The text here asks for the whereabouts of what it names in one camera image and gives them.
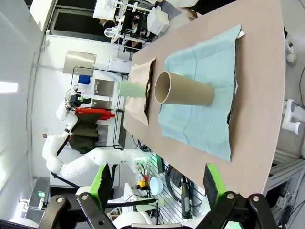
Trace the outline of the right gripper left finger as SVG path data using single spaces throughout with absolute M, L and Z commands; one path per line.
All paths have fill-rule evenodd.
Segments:
M 87 222 L 90 229 L 117 229 L 105 213 L 112 190 L 108 165 L 101 166 L 88 192 L 74 198 L 55 195 L 41 218 L 40 229 L 75 229 Z

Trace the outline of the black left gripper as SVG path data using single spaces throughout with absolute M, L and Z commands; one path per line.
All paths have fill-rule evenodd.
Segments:
M 70 107 L 79 107 L 82 103 L 83 104 L 90 104 L 92 101 L 92 98 L 85 98 L 84 96 L 81 96 L 80 94 L 74 94 L 69 99 L 69 106 Z

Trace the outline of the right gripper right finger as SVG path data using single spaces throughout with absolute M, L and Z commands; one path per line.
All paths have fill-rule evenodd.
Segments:
M 264 195 L 241 194 L 227 191 L 217 167 L 205 165 L 203 177 L 210 211 L 198 224 L 197 229 L 225 229 L 229 222 L 236 222 L 241 229 L 278 229 Z

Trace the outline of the pale green cup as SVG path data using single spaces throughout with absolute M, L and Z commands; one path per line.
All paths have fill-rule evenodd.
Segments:
M 145 87 L 129 81 L 118 81 L 117 83 L 117 95 L 124 97 L 140 97 L 143 98 L 146 95 Z

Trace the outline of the teal cloth mat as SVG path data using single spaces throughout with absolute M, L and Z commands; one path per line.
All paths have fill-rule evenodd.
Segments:
M 235 39 L 240 24 L 190 48 L 169 55 L 165 70 L 215 89 L 210 106 L 163 104 L 158 115 L 162 135 L 225 161 L 231 160 L 227 115 L 234 87 Z

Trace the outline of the brown cup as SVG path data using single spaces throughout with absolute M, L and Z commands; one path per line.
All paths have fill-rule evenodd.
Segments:
M 154 88 L 159 104 L 209 106 L 214 93 L 214 88 L 207 84 L 167 71 L 159 74 Z

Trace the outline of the person's left hand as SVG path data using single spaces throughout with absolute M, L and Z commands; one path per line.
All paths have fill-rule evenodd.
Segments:
M 192 9 L 186 7 L 186 8 L 180 8 L 180 11 L 190 20 L 195 20 L 198 18 L 197 12 L 193 11 Z

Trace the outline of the grey black handheld tool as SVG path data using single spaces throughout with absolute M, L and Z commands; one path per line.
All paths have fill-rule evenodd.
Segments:
M 183 219 L 190 219 L 190 197 L 189 197 L 189 188 L 187 178 L 181 176 L 181 212 Z

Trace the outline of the dark green jacket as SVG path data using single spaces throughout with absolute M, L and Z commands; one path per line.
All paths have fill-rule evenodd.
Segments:
M 72 135 L 68 142 L 72 149 L 86 154 L 93 150 L 96 147 L 96 142 L 99 141 L 97 118 L 93 114 L 77 115 L 77 117 L 78 122 L 72 129 Z

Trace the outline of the pale green cylinder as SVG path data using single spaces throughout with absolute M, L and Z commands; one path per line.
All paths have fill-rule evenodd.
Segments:
M 153 198 L 137 198 L 137 201 L 142 201 L 142 200 L 151 200 Z M 148 210 L 156 210 L 156 203 L 158 203 L 158 208 L 162 208 L 165 205 L 165 200 L 164 198 L 156 198 L 158 202 L 153 202 L 153 203 L 145 203 L 145 204 L 140 204 L 136 205 L 136 210 L 138 212 L 144 212 Z

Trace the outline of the pale blue bowl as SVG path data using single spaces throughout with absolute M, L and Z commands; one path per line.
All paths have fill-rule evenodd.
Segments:
M 163 190 L 163 183 L 160 178 L 151 177 L 150 179 L 150 191 L 153 195 L 161 194 Z

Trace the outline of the grey box green label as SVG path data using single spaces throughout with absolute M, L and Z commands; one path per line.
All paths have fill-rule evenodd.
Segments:
M 29 199 L 28 207 L 38 208 L 41 198 L 48 200 L 50 192 L 50 179 L 47 177 L 37 177 L 36 183 Z

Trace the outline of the white magnifier lamp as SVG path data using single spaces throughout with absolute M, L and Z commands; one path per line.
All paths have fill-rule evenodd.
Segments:
M 116 27 L 109 27 L 104 30 L 104 35 L 108 38 L 115 38 L 119 35 L 119 29 Z

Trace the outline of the white storage box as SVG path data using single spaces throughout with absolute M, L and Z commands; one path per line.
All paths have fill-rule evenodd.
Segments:
M 147 30 L 155 35 L 165 32 L 169 27 L 169 18 L 166 12 L 152 8 L 147 16 Z

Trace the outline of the white sneaker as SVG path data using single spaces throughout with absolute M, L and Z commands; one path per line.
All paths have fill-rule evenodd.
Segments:
M 289 39 L 285 39 L 285 57 L 288 64 L 294 64 L 296 62 L 295 48 Z

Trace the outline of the large steel wall panel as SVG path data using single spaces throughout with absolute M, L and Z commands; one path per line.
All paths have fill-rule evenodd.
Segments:
M 92 76 L 96 57 L 97 55 L 92 53 L 68 51 L 64 62 L 63 72 Z

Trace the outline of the grey slatted base plate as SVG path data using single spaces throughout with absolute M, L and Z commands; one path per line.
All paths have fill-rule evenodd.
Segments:
M 149 177 L 157 177 L 162 180 L 163 190 L 157 197 L 165 200 L 165 205 L 160 209 L 160 214 L 165 222 L 183 222 L 181 212 L 181 176 L 182 174 L 170 166 L 161 157 L 152 153 L 148 165 Z M 191 219 L 202 214 L 206 204 L 205 191 L 187 179 L 190 197 Z

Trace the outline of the aluminium frame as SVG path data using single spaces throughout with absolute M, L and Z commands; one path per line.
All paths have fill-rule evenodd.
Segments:
M 305 157 L 277 148 L 263 191 L 263 195 L 271 202 L 271 212 L 277 223 L 287 206 L 296 200 L 304 177 Z

